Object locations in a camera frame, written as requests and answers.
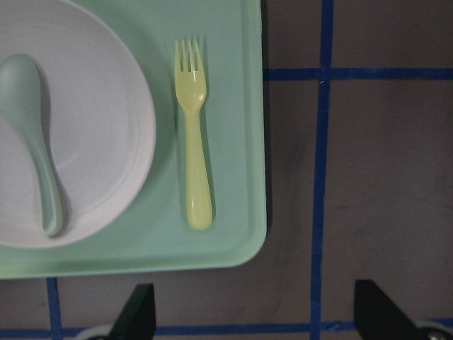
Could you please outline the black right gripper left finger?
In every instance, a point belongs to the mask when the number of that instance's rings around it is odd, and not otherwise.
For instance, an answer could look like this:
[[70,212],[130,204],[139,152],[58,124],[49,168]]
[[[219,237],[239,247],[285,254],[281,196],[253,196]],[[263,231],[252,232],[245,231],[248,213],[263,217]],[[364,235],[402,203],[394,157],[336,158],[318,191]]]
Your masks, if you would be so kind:
[[133,290],[109,332],[109,339],[153,339],[156,332],[154,285],[139,284]]

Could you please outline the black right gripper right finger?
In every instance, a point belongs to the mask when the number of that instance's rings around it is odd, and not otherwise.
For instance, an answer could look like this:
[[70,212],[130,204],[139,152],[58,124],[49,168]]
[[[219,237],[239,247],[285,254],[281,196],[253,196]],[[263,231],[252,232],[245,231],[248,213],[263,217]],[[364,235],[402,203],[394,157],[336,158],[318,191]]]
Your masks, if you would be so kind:
[[421,331],[373,280],[355,281],[355,328],[362,339],[423,339]]

